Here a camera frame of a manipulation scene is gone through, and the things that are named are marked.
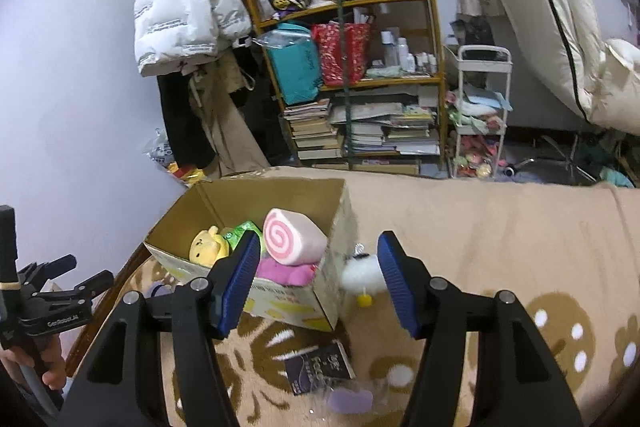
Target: hand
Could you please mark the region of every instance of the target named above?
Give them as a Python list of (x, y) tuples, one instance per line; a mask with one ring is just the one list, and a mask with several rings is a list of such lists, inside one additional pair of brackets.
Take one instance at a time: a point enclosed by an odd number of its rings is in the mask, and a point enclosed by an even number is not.
[[(62, 358), (62, 345), (60, 337), (52, 335), (47, 346), (40, 352), (42, 360), (47, 364), (49, 370), (42, 375), (44, 385), (48, 385), (50, 389), (58, 391), (66, 384), (65, 359)], [(7, 368), (7, 371), (15, 380), (15, 371), (11, 371), (7, 367), (7, 362), (18, 363), (33, 367), (33, 359), (27, 355), (21, 347), (11, 347), (10, 349), (2, 349), (0, 347), (0, 360)]]

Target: red gift bag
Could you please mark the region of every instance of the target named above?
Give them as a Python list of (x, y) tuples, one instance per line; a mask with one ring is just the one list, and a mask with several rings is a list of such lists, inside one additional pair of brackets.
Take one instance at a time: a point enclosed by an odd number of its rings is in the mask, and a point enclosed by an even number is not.
[[(347, 23), (344, 25), (347, 42), (348, 78), (351, 85), (359, 81), (367, 70), (367, 44), (370, 25)], [(342, 85), (342, 57), (340, 56), (340, 29), (337, 23), (316, 24), (312, 37), (318, 45), (320, 68), (325, 86)]]

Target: green package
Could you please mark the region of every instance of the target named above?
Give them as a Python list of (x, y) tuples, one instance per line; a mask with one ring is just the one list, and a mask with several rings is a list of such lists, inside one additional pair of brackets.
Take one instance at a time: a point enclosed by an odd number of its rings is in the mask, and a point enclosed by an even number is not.
[(253, 230), (258, 234), (260, 238), (260, 253), (265, 253), (267, 251), (267, 247), (264, 243), (264, 238), (262, 237), (262, 232), (258, 227), (255, 226), (253, 221), (245, 221), (242, 225), (238, 225), (233, 230), (226, 232), (222, 237), (226, 239), (231, 247), (231, 250), (235, 250), (238, 243), (240, 243), (240, 238), (245, 230)]

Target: white fluffy keychain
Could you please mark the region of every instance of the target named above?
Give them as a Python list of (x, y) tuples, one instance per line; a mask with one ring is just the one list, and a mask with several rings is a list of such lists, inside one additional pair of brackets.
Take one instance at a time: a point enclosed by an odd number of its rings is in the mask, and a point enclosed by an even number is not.
[(363, 245), (356, 245), (356, 253), (347, 260), (340, 286), (349, 294), (357, 296), (360, 308), (367, 308), (373, 302), (372, 295), (386, 291), (378, 256), (364, 253)]

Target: white rolling cart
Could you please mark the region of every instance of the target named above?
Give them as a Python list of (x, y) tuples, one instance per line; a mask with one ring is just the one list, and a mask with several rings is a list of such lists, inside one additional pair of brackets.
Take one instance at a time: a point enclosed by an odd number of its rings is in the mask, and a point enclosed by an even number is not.
[[(507, 75), (506, 85), (504, 87), (504, 100), (507, 105), (509, 105), (509, 95), (511, 92), (511, 70), (513, 70), (513, 62), (511, 61), (511, 52), (507, 48), (501, 48), (500, 46), (485, 46), (483, 44), (472, 44), (468, 46), (460, 46), (458, 49), (458, 53), (455, 54), (449, 48), (446, 48), (447, 58), (449, 62), (451, 62), (456, 69), (458, 70), (458, 93), (460, 96), (456, 100), (456, 107), (458, 111), (460, 111), (460, 106), (462, 105), (462, 93), (464, 93), (464, 85), (465, 85), (465, 73), (468, 71), (478, 71), (481, 73), (504, 73)], [(506, 55), (506, 60), (468, 60), (466, 58), (462, 58), (466, 52), (469, 51), (484, 51), (484, 52), (499, 52), (503, 55)], [(502, 156), (502, 147), (504, 145), (504, 135), (507, 131), (507, 116), (509, 111), (505, 107), (502, 106), (502, 114), (500, 117), (502, 118), (502, 127), (495, 131), (489, 131), (484, 134), (479, 132), (478, 129), (473, 127), (472, 125), (460, 125), (456, 124), (456, 155), (455, 158), (460, 156), (460, 138), (462, 136), (471, 136), (471, 135), (482, 135), (482, 136), (499, 136), (500, 142), (498, 145), (498, 153), (495, 157), (494, 164), (492, 165), (493, 172), (492, 176), (495, 176), (498, 168), (498, 161)], [(451, 176), (452, 178), (458, 177), (458, 167), (454, 164), (451, 166)]]

